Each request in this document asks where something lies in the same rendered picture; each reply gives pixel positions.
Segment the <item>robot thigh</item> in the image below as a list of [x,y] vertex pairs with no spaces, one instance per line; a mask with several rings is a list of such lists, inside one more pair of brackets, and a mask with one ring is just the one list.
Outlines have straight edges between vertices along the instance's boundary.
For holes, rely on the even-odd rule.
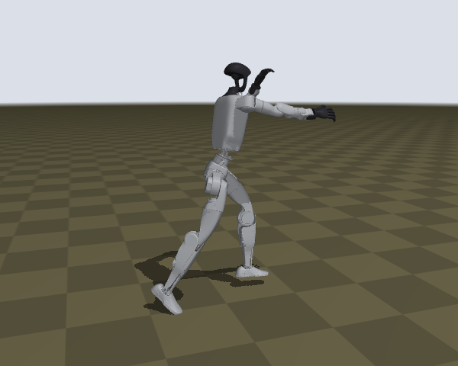
[[254,221],[253,207],[247,191],[241,182],[228,170],[227,195],[241,207],[237,214],[237,222],[242,226],[249,226]]
[[202,211],[200,230],[186,233],[186,235],[195,233],[198,236],[199,242],[197,248],[201,247],[210,238],[224,212],[227,197],[227,182],[221,178],[220,173],[212,172],[207,177],[205,193],[214,195],[216,198],[210,197],[210,199],[207,199],[207,203],[205,203]]

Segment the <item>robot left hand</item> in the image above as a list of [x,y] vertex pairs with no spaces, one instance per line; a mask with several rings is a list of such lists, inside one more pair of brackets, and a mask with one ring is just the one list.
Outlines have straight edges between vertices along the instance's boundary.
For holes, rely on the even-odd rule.
[[261,89],[260,87],[260,84],[261,82],[265,79],[265,76],[269,73],[269,72],[274,72],[272,69],[263,69],[260,74],[255,78],[255,81],[254,83],[252,83],[251,87],[250,87],[250,90],[249,90],[249,93],[251,95],[254,94],[254,92],[257,90],[257,89]]

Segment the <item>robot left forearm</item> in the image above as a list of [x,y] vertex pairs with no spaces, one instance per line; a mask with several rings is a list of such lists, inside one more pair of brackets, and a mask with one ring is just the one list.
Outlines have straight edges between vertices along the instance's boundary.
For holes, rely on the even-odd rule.
[[[249,90],[250,90],[250,88],[249,88]],[[247,95],[251,95],[251,94],[249,93],[249,90],[248,90]],[[254,94],[253,94],[252,96],[256,97],[259,93],[260,93],[260,90],[257,89],[257,90],[254,92]]]

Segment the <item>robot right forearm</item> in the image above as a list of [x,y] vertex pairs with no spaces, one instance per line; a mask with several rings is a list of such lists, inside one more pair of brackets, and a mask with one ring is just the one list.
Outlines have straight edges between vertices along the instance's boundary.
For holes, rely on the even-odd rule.
[[277,109],[284,113],[285,118],[295,118],[299,120],[307,120],[306,117],[310,115],[314,115],[312,109],[304,109],[304,108],[294,108],[293,106],[284,104],[279,102],[276,105]]

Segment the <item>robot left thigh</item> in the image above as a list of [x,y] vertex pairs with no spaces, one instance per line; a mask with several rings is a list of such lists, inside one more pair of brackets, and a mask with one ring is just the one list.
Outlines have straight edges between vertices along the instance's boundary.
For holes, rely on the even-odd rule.
[[241,207],[237,214],[237,222],[242,226],[249,226],[254,221],[253,207],[247,191],[241,182],[228,170],[227,195]]

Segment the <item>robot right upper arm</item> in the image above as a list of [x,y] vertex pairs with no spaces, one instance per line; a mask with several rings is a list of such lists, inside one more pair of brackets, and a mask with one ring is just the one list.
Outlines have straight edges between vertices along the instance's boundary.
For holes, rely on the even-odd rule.
[[269,102],[257,99],[252,95],[244,95],[238,98],[236,100],[236,109],[245,113],[257,112],[273,117],[282,117],[284,115],[277,109],[276,105],[272,106]]

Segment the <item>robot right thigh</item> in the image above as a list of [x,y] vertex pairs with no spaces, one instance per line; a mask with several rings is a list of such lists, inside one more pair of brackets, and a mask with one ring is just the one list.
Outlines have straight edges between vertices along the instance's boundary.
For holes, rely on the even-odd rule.
[[210,197],[210,199],[207,199],[207,203],[205,203],[202,211],[200,230],[186,233],[186,235],[195,233],[198,236],[199,242],[197,248],[201,247],[210,238],[224,212],[227,197],[227,182],[221,178],[220,173],[212,172],[207,177],[205,193],[214,195],[216,198]]

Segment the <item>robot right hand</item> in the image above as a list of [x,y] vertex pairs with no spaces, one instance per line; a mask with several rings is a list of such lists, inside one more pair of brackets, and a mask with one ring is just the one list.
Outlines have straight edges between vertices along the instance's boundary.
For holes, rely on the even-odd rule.
[[335,122],[335,113],[334,111],[332,110],[332,108],[326,108],[325,105],[322,105],[320,106],[319,108],[311,108],[314,115],[310,115],[310,116],[307,116],[306,119],[307,120],[314,120],[316,119],[316,117],[319,117],[319,118],[329,118],[329,119],[333,119],[334,122]]

